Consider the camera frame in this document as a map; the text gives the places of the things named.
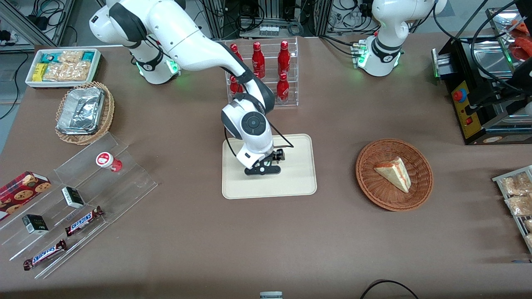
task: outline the wicker basket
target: wicker basket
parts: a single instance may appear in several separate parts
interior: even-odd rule
[[[404,193],[378,174],[377,163],[401,157],[412,186]],[[434,179],[429,162],[412,145],[399,139],[380,139],[368,144],[356,159],[356,179],[371,201],[390,211],[409,211],[421,206],[432,192]]]
[[[109,127],[111,126],[111,122],[113,121],[113,113],[114,113],[114,99],[113,95],[109,92],[109,89],[107,87],[99,82],[91,82],[87,84],[83,84],[80,86],[76,86],[73,89],[78,88],[89,88],[89,87],[98,87],[104,90],[105,92],[105,98],[104,98],[104,107],[102,111],[102,116],[100,118],[100,125],[98,131],[94,135],[66,135],[63,133],[60,133],[57,129],[55,129],[55,132],[61,138],[61,140],[69,143],[75,143],[78,145],[88,145],[93,143],[94,141],[100,139],[107,131],[109,131]],[[57,113],[55,113],[55,121],[59,121],[59,117],[61,116],[61,112],[63,111],[63,106],[65,103],[65,100],[67,98],[67,94],[63,97],[63,100],[59,104],[59,109],[57,109]]]

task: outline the clear acrylic shelf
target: clear acrylic shelf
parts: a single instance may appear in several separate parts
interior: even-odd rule
[[[44,195],[30,202],[26,209],[19,209],[8,222],[0,228],[0,247],[10,261],[20,264],[20,271],[35,278],[46,278],[55,269],[78,252],[102,230],[127,212],[157,183],[144,168],[139,166],[126,151],[127,145],[111,133],[85,147],[70,160],[55,169],[48,178],[53,184]],[[122,169],[111,172],[96,165],[96,156],[101,152],[110,152],[122,161]],[[79,191],[85,206],[74,209],[67,205],[61,189],[70,186]],[[74,235],[67,237],[65,228],[100,206],[104,214],[97,217]],[[26,214],[41,215],[49,232],[39,236],[31,235],[22,223]],[[65,239],[68,250],[57,253],[51,259],[38,264],[30,271],[24,271],[22,265],[47,248]]]
[[[275,109],[282,107],[298,106],[299,105],[299,69],[298,69],[298,47],[297,47],[297,38],[267,38],[260,39],[262,53],[264,54],[264,59],[266,63],[266,76],[262,78],[262,82],[268,86],[277,97],[277,82],[279,81],[279,74],[277,73],[277,55],[279,55],[279,50],[281,48],[281,41],[288,41],[288,51],[290,52],[290,71],[288,72],[287,81],[290,85],[288,90],[288,100],[286,104],[275,104]],[[224,41],[227,46],[231,44],[236,44],[238,46],[238,51],[244,59],[244,63],[253,70],[253,64],[251,62],[251,57],[253,56],[253,44],[250,44],[248,40],[233,40],[233,41]],[[226,72],[226,85],[227,85],[227,99],[230,103],[232,101],[231,89],[229,85],[231,80],[229,79],[230,74]]]

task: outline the black machine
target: black machine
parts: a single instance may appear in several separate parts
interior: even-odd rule
[[[439,53],[433,50],[435,76],[445,81],[453,98],[467,145],[532,143],[532,104],[527,107],[532,57],[515,45],[523,32],[505,32],[512,27],[511,19],[532,15],[532,3],[517,1],[517,8],[503,11],[504,18],[496,11],[489,9],[487,15],[498,38],[479,36],[479,30],[476,38],[450,39]],[[525,24],[532,29],[532,18]]]

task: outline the red switch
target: red switch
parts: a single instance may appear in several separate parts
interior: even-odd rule
[[[464,97],[464,94],[461,90],[457,90],[453,93],[453,100],[459,102]]]

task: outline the small black box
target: small black box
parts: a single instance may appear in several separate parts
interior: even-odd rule
[[[27,214],[22,217],[22,222],[30,234],[44,235],[48,232],[42,216]]]
[[[63,197],[65,198],[67,205],[79,209],[85,204],[76,189],[72,187],[64,187],[61,189],[61,192],[63,192]]]

